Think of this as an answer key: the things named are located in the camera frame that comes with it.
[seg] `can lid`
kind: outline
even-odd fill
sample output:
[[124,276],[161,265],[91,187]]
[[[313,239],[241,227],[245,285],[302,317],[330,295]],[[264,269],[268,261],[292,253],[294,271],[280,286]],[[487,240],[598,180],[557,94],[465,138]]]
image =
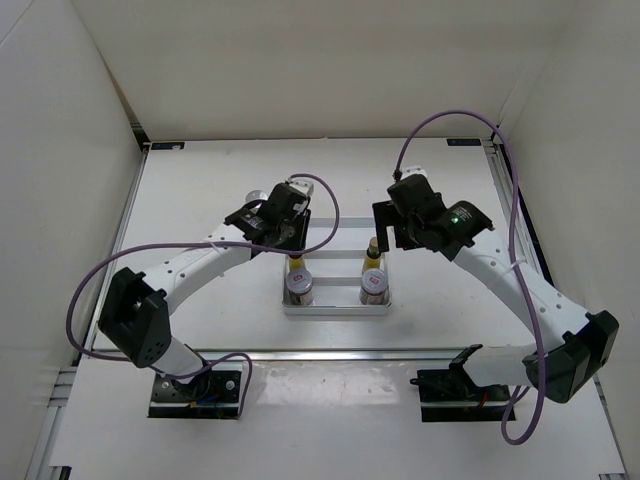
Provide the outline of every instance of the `can lid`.
[[313,277],[306,268],[296,268],[287,275],[287,288],[293,293],[307,293],[312,286]]
[[388,286],[387,274],[379,268],[371,268],[362,274],[362,288],[371,295],[383,293]]

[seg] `wall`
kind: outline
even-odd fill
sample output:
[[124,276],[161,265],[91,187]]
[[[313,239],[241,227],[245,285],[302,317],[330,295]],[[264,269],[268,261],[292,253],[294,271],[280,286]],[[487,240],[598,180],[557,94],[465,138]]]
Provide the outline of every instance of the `wall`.
[[110,251],[140,152],[71,4],[0,3],[0,478],[12,480],[72,358],[68,301]]
[[73,1],[152,140],[404,136],[455,107],[508,128],[575,3]]
[[640,478],[640,3],[580,3],[516,124],[522,188],[553,277],[621,329],[600,374]]

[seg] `white table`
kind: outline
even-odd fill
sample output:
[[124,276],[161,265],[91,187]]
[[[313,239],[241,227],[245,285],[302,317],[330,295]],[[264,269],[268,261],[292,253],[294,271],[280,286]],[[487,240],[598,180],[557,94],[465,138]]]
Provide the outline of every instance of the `white table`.
[[[344,215],[370,216],[371,204],[387,198],[400,145],[397,139],[225,141],[151,151],[123,247],[198,240],[238,208],[246,192],[268,190],[295,172],[326,179]],[[482,147],[417,140],[405,165],[412,164],[427,169],[445,203],[475,203],[506,236]],[[312,211],[321,217],[332,213],[319,187]],[[347,236],[333,247],[364,249],[362,241]],[[120,266],[144,269],[168,255],[148,252]],[[262,351],[263,359],[278,356],[264,352],[306,352],[296,361],[257,362],[240,421],[148,419],[150,371],[83,360],[53,464],[71,465],[72,480],[582,480],[622,471],[592,383],[567,405],[547,403],[539,430],[521,448],[504,443],[495,423],[421,423],[409,378],[419,368],[443,368],[446,361],[402,360],[402,353],[376,350],[427,349],[425,357],[429,351],[437,357],[442,349],[471,343],[531,339],[479,282],[441,256],[392,252],[389,260],[394,307],[385,317],[287,317],[281,305],[283,260],[271,254],[230,271],[181,306],[172,318],[173,332],[195,348]],[[101,334],[94,347],[113,348]],[[378,360],[347,361],[353,356],[345,349],[368,350]],[[312,357],[344,361],[303,361]],[[513,432],[524,428],[533,400],[517,406]]]

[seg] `bottle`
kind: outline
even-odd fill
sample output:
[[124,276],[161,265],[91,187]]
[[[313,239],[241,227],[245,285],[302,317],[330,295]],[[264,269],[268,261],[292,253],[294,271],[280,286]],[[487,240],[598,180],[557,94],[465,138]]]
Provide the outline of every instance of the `bottle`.
[[379,268],[370,268],[362,274],[360,303],[384,305],[389,301],[389,279]]
[[307,268],[304,257],[302,255],[289,255],[289,270],[297,270],[299,268]]
[[378,239],[372,237],[369,241],[369,248],[367,248],[364,254],[364,265],[362,265],[362,273],[366,272],[370,268],[380,268],[380,258],[382,254],[378,249]]
[[287,290],[292,305],[311,305],[313,303],[313,277],[309,270],[298,268],[291,270],[286,279]]

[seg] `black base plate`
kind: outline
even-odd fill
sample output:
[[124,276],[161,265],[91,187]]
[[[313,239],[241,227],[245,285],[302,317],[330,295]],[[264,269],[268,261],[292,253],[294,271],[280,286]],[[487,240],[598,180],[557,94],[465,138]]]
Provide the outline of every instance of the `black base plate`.
[[[212,381],[218,396],[215,400],[191,406],[191,402],[179,394],[166,379],[156,375],[149,401],[149,418],[207,418],[233,419],[238,417],[241,370],[213,370]],[[228,381],[234,383],[227,390]]]
[[[506,385],[492,385],[469,395],[449,370],[418,370],[411,384],[418,386],[425,423],[499,422],[511,397]],[[511,411],[509,421],[515,419]]]

